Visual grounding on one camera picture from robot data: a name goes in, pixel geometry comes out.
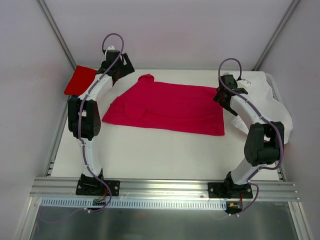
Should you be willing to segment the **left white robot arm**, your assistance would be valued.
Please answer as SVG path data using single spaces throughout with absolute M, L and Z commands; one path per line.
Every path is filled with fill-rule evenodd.
M 119 50 L 104 51 L 105 61 L 88 78 L 84 92 L 73 93 L 68 100 L 68 129 L 77 139 L 83 158 L 83 171 L 77 182 L 75 194 L 78 196 L 97 196 L 108 193 L 108 187 L 119 187 L 119 181 L 106 183 L 103 167 L 97 151 L 97 136 L 101 130 L 101 117 L 98 99 L 110 90 L 115 83 L 135 72 L 127 53 Z

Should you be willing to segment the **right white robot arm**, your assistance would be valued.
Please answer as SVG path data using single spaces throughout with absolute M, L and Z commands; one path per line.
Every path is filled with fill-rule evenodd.
M 260 170 L 275 170 L 276 167 L 271 165 L 282 161 L 285 128 L 282 122 L 270 121 L 262 116 L 249 100 L 248 92 L 238 87 L 233 75 L 219 75 L 218 80 L 219 87 L 213 100 L 239 116 L 248 128 L 244 159 L 224 180 L 224 193 L 235 198 Z

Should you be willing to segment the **crimson pink t shirt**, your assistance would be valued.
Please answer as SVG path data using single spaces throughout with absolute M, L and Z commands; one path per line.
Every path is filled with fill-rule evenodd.
M 151 74 L 118 96 L 104 114 L 104 123 L 224 136 L 222 107 L 214 102 L 214 87 L 156 81 Z

